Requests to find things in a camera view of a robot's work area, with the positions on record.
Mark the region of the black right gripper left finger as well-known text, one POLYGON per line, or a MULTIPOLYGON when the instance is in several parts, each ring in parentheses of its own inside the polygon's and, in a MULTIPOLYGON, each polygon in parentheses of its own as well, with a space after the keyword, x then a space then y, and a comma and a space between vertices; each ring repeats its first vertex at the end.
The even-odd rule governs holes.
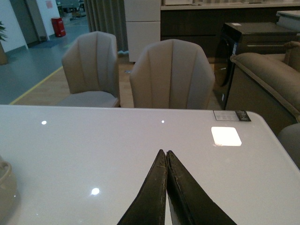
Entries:
POLYGON ((119 220, 119 225, 163 225, 167 194, 167 160, 163 150, 157 156, 136 196, 119 220))

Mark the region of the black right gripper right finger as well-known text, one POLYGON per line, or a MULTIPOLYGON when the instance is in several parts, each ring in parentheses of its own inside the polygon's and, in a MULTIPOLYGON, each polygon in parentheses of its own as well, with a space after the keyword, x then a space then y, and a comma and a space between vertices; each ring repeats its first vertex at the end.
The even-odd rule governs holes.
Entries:
POLYGON ((167 194, 174 225, 234 225, 235 222, 206 194, 170 150, 167 194))

